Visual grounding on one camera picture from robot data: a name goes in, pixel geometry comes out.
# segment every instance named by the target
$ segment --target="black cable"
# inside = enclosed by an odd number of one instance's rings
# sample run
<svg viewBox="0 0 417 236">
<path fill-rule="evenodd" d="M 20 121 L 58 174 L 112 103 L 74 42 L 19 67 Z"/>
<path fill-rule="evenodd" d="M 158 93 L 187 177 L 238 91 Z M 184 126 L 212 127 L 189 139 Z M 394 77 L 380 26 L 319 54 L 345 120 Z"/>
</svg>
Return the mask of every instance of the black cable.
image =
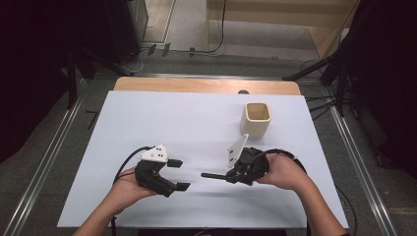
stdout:
<svg viewBox="0 0 417 236">
<path fill-rule="evenodd" d="M 116 174 L 116 176 L 114 177 L 114 180 L 113 180 L 113 184 L 116 183 L 116 181 L 120 177 L 123 177 L 123 176 L 130 175 L 130 174 L 135 173 L 135 172 L 133 172 L 133 173 L 129 173 L 129 174 L 120 175 L 120 173 L 122 172 L 123 168 L 125 168 L 125 165 L 129 162 L 130 159 L 132 159 L 133 156 L 135 156 L 141 150 L 149 150 L 149 149 L 152 149 L 152 147 L 141 147 L 141 148 L 135 150 L 134 152 L 132 152 L 128 156 L 128 158 L 126 158 L 125 162 L 123 162 L 122 166 L 120 166 L 119 170 L 117 171 L 117 174 Z M 116 216 L 113 216 L 113 218 L 111 219 L 111 235 L 116 236 L 116 234 L 117 234 L 116 233 Z"/>
<path fill-rule="evenodd" d="M 350 208 L 352 209 L 352 214 L 353 214 L 353 221 L 355 222 L 355 227 L 353 228 L 353 235 L 356 235 L 356 232 L 358 231 L 358 219 L 356 217 L 356 212 L 355 209 L 353 208 L 352 203 L 349 201 L 349 199 L 347 198 L 347 196 L 343 193 L 343 191 L 341 191 L 341 189 L 334 184 L 334 186 L 336 187 L 336 189 L 343 195 L 343 197 L 347 200 L 347 203 L 349 204 Z"/>
<path fill-rule="evenodd" d="M 119 175 L 119 177 L 117 177 L 117 180 L 119 180 L 120 178 L 124 176 L 131 175 L 131 174 L 135 174 L 135 172 Z"/>
<path fill-rule="evenodd" d="M 325 103 L 323 105 L 316 106 L 314 108 L 310 108 L 309 110 L 310 110 L 310 112 L 313 112 L 313 111 L 316 111 L 316 110 L 320 110 L 320 109 L 322 109 L 322 108 L 324 108 L 324 107 L 326 107 L 328 105 L 334 105 L 334 101 L 333 100 L 332 101 L 329 101 L 329 102 L 327 102 L 327 103 Z"/>
<path fill-rule="evenodd" d="M 214 50 L 211 50 L 211 51 L 169 50 L 169 52 L 184 52 L 184 53 L 193 53 L 193 54 L 197 54 L 197 55 L 210 55 L 211 53 L 217 51 L 220 48 L 220 46 L 223 44 L 223 40 L 224 40 L 224 16 L 225 16 L 225 13 L 226 13 L 226 2 L 227 2 L 227 0 L 224 0 L 223 13 L 222 13 L 222 16 L 221 16 L 221 41 Z"/>
<path fill-rule="evenodd" d="M 120 166 L 119 170 L 117 171 L 116 176 L 114 177 L 114 181 L 113 184 L 116 183 L 116 181 L 119 179 L 119 175 L 120 173 L 122 173 L 123 168 L 125 168 L 125 165 L 129 162 L 130 159 L 132 159 L 133 156 L 135 156 L 139 151 L 141 150 L 149 150 L 152 149 L 153 147 L 141 147 L 137 150 L 135 150 L 134 152 L 132 152 L 128 158 L 126 158 L 125 162 L 123 162 L 122 166 Z"/>
<path fill-rule="evenodd" d="M 306 101 L 312 101 L 312 100 L 319 100 L 319 99 L 326 99 L 326 98 L 334 98 L 334 95 L 328 95 L 328 96 L 306 96 Z"/>
<path fill-rule="evenodd" d="M 313 121 L 319 119 L 321 116 L 323 116 L 326 112 L 328 112 L 331 109 L 331 106 L 329 106 L 328 108 L 326 108 L 325 111 L 323 111 L 322 113 L 320 113 L 319 115 L 313 117 Z"/>
</svg>

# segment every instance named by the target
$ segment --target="cardboard cup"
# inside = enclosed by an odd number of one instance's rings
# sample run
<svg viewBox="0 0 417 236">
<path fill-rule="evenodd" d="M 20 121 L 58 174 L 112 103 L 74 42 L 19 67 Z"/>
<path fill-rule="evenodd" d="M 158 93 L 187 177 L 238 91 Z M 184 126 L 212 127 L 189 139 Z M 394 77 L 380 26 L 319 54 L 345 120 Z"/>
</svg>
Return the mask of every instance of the cardboard cup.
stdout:
<svg viewBox="0 0 417 236">
<path fill-rule="evenodd" d="M 240 132 L 248 134 L 250 139 L 264 136 L 270 122 L 269 107 L 264 102 L 248 102 L 243 109 Z"/>
</svg>

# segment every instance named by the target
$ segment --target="white table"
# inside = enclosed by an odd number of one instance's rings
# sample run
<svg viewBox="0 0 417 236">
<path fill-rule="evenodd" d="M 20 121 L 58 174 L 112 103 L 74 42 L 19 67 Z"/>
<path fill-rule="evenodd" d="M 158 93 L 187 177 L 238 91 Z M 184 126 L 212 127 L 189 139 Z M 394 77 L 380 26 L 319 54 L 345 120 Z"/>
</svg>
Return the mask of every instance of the white table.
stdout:
<svg viewBox="0 0 417 236">
<path fill-rule="evenodd" d="M 328 164 L 303 96 L 191 92 L 111 91 L 101 110 L 59 227 L 78 227 L 111 187 L 119 166 L 135 149 L 165 144 L 168 155 L 184 161 L 164 167 L 173 182 L 191 182 L 187 192 L 168 199 L 140 200 L 118 216 L 117 226 L 139 228 L 301 228 L 306 216 L 297 196 L 273 186 L 230 184 L 200 177 L 224 174 L 227 148 L 239 139 L 247 101 L 267 102 L 271 123 L 258 149 L 284 148 L 305 165 L 329 207 L 348 227 Z M 126 168 L 135 166 L 131 160 Z"/>
</svg>

